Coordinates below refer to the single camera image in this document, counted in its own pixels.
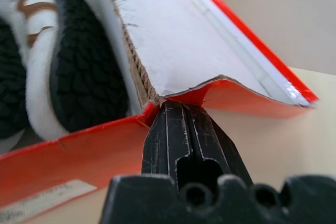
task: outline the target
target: white cardboard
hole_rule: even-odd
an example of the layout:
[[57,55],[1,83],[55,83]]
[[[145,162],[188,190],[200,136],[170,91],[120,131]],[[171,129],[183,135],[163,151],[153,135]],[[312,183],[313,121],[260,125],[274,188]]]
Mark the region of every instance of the white cardboard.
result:
[[[221,76],[283,103],[310,105],[225,15],[218,18],[218,7],[210,0],[198,1],[198,6],[196,2],[115,0],[159,96],[181,93]],[[221,34],[214,20],[227,27],[238,46]]]
[[268,93],[190,0],[117,0],[151,84],[165,97],[221,74]]

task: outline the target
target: brown stripe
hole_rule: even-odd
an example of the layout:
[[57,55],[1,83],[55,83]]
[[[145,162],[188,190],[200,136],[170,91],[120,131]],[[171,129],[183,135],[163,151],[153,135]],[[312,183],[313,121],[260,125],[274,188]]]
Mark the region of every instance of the brown stripe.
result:
[[39,36],[40,33],[42,33],[42,31],[48,29],[48,28],[52,28],[52,26],[45,26],[41,29],[40,32],[36,33],[36,34],[29,34],[28,35],[28,46],[31,48],[33,47],[37,37]]
[[31,15],[39,12],[40,10],[49,9],[56,10],[56,5],[48,2],[39,2],[31,5],[24,5],[27,0],[18,0],[17,9],[22,12],[26,19],[28,19]]

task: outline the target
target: sticker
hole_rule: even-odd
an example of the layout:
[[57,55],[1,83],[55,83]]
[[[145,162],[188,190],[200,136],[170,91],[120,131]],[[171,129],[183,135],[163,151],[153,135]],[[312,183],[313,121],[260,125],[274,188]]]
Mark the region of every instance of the sticker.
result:
[[1,208],[0,223],[18,223],[96,189],[77,179],[69,181]]

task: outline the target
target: rubber sole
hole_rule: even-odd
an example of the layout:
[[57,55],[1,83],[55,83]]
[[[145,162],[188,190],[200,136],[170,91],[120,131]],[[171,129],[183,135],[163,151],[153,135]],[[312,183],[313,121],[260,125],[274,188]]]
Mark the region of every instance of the rubber sole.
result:
[[125,117],[128,95],[102,25],[84,0],[56,0],[56,5],[50,96],[59,122],[75,132]]
[[29,126],[25,89],[26,70],[18,46],[11,27],[0,19],[0,138]]

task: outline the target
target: black plastic clip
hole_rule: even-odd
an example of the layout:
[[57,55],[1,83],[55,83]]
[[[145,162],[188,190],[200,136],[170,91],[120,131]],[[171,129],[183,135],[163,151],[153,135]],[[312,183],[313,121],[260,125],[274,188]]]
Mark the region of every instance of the black plastic clip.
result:
[[165,102],[144,143],[142,174],[112,180],[101,224],[335,224],[335,207],[329,177],[292,177],[280,193],[254,185],[204,109]]

